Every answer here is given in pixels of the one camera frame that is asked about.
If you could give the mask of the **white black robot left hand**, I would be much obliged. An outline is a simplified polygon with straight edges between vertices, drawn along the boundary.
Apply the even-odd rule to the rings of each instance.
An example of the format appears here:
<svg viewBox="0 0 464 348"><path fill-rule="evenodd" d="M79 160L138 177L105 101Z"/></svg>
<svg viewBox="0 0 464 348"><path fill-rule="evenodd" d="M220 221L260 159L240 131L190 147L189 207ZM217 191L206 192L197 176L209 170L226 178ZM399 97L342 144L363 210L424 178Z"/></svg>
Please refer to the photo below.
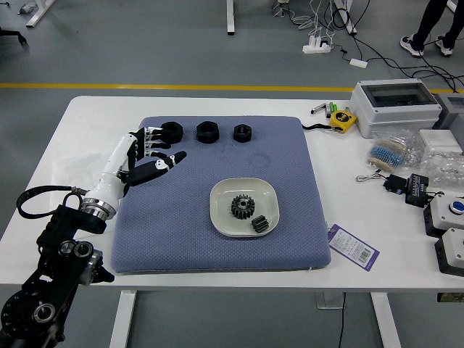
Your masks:
<svg viewBox="0 0 464 348"><path fill-rule="evenodd" d="M83 200L83 209L103 209L115 214L128 189L166 174L184 158L184 151L167 156L173 138L180 138L167 128L143 127L125 134L111 154L97 185Z"/></svg>

